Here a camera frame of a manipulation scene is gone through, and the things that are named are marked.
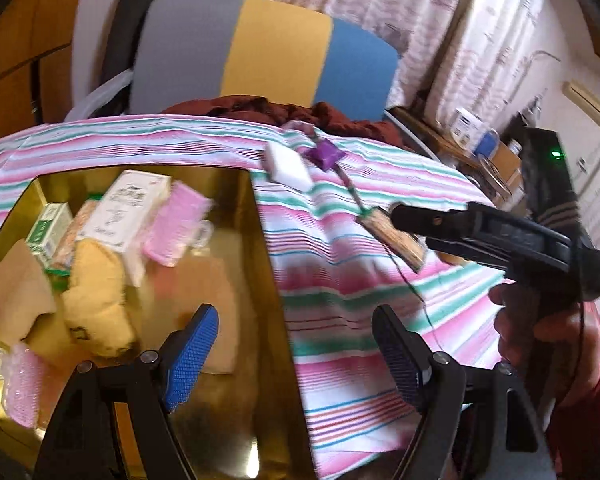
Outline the right hand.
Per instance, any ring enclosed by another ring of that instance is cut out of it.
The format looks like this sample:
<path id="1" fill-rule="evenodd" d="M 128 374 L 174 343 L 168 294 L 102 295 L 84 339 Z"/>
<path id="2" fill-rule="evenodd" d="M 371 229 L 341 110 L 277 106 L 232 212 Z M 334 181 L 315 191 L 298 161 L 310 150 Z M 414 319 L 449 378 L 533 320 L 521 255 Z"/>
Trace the right hand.
<path id="1" fill-rule="evenodd" d="M 501 310 L 494 320 L 498 332 L 498 352 L 513 366 L 524 362 L 527 350 L 524 346 L 524 330 L 516 329 L 512 314 L 534 300 L 532 292 L 514 283 L 502 283 L 489 290 L 489 299 Z M 542 318 L 532 330 L 532 339 L 548 344 L 569 344 L 576 350 L 578 366 L 569 392 L 562 406 L 571 406 L 584 399 L 600 382 L 600 321 L 590 305 L 574 304 Z"/>

